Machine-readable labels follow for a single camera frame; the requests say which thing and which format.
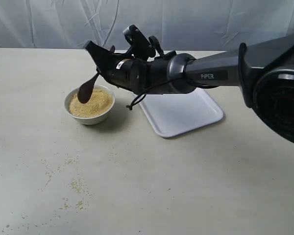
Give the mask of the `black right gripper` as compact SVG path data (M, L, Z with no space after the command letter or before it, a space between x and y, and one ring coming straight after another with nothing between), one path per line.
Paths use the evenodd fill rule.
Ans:
M109 84L128 91L141 91L146 86L147 62L114 54L92 41L83 47L91 56L100 75Z

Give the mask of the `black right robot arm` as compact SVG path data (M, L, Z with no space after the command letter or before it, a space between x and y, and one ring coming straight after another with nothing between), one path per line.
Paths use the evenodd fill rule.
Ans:
M113 53L93 42L85 50L99 75L133 92L131 109L147 94L189 94L196 88L235 86L247 107L294 143L294 34L203 58L171 52L152 61Z

